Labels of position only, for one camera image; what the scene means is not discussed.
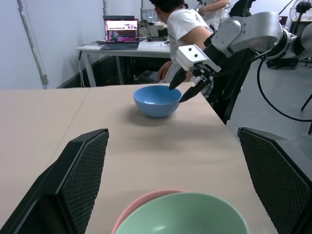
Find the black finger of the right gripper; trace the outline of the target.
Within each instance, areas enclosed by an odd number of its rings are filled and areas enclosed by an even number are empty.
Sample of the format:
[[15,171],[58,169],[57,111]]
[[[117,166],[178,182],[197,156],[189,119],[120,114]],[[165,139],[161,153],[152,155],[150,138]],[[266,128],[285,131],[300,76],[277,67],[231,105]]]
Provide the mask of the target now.
[[178,87],[181,83],[183,83],[184,80],[186,79],[186,74],[187,71],[185,71],[183,68],[180,68],[174,75],[172,81],[170,82],[169,90],[173,90],[176,87]]
[[201,92],[201,90],[210,85],[210,81],[206,80],[200,80],[195,86],[190,87],[181,97],[179,102],[185,102],[193,97],[195,97],[198,93]]

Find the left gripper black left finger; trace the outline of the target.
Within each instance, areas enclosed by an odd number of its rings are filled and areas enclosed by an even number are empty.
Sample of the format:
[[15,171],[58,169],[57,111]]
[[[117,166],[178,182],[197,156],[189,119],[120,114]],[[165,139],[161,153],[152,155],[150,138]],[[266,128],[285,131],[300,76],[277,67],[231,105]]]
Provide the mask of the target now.
[[7,219],[2,234],[83,234],[97,198],[108,129],[69,141]]

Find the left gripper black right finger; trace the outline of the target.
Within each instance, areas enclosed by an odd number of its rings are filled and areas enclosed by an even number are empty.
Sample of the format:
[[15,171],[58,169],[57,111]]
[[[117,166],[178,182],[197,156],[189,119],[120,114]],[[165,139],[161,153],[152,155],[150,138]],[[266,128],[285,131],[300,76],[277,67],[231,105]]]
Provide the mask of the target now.
[[253,187],[279,234],[312,232],[312,141],[237,132]]

